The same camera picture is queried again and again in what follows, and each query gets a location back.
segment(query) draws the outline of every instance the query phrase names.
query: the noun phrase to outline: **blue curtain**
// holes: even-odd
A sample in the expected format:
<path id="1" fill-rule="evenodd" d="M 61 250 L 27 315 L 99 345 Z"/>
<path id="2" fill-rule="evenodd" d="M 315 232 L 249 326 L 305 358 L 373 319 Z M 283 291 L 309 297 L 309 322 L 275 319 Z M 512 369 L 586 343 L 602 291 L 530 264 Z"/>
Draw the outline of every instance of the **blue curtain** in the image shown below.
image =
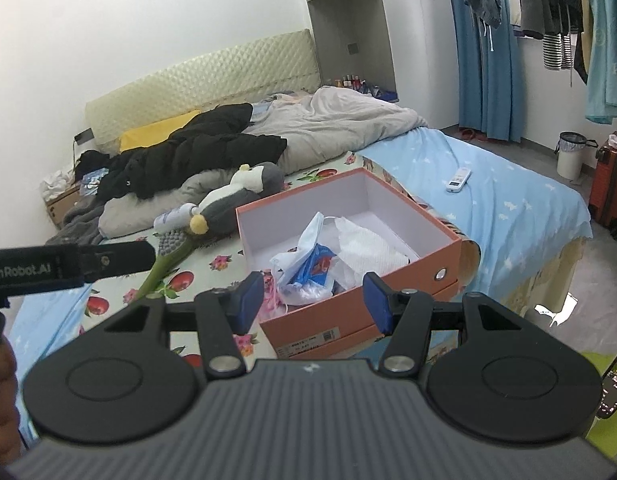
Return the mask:
<path id="1" fill-rule="evenodd" d="M 509 0 L 501 0 L 501 25 L 490 30 L 464 0 L 451 2 L 459 61 L 459 126 L 480 130 L 490 139 L 519 142 L 526 89 Z"/>

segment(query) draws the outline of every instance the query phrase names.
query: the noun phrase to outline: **red suitcase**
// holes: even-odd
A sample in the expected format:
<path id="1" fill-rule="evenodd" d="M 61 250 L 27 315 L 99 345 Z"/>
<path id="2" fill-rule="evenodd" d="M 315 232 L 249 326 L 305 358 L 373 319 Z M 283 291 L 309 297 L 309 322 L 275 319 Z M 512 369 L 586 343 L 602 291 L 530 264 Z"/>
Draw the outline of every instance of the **red suitcase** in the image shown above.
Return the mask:
<path id="1" fill-rule="evenodd" d="M 597 150 L 589 211 L 598 224 L 617 229 L 617 150 L 608 141 Z"/>

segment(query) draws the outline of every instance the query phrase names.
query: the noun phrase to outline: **bottle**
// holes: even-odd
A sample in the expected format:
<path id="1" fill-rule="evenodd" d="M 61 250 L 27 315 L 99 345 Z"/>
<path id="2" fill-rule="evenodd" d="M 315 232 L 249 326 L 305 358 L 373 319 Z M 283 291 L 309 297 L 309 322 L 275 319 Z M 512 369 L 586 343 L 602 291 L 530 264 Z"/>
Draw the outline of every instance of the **bottle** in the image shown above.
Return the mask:
<path id="1" fill-rule="evenodd" d="M 197 213 L 197 209 L 197 205 L 192 203 L 180 205 L 155 218 L 153 227 L 158 234 L 164 234 L 173 229 L 186 227 L 191 221 L 192 216 Z"/>

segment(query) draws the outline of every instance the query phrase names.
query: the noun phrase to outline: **phone screen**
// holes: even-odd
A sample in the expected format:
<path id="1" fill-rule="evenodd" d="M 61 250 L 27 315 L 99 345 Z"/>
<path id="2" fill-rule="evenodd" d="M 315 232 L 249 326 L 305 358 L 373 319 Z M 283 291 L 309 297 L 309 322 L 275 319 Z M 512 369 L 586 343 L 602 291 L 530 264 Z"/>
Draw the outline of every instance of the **phone screen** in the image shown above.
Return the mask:
<path id="1" fill-rule="evenodd" d="M 617 357 L 601 380 L 603 389 L 601 404 L 597 410 L 599 418 L 608 418 L 617 411 Z"/>

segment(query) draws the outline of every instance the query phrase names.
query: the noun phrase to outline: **trash can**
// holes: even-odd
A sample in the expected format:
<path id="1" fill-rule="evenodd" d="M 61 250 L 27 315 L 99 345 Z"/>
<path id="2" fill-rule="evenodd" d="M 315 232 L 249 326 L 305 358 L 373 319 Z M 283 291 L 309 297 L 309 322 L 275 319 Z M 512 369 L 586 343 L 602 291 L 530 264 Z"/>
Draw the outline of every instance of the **trash can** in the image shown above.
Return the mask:
<path id="1" fill-rule="evenodd" d="M 559 142 L 555 153 L 557 158 L 557 173 L 568 180 L 576 180 L 581 173 L 583 164 L 584 148 L 590 146 L 598 148 L 596 140 L 587 139 L 582 134 L 575 132 L 562 132 L 559 134 Z"/>

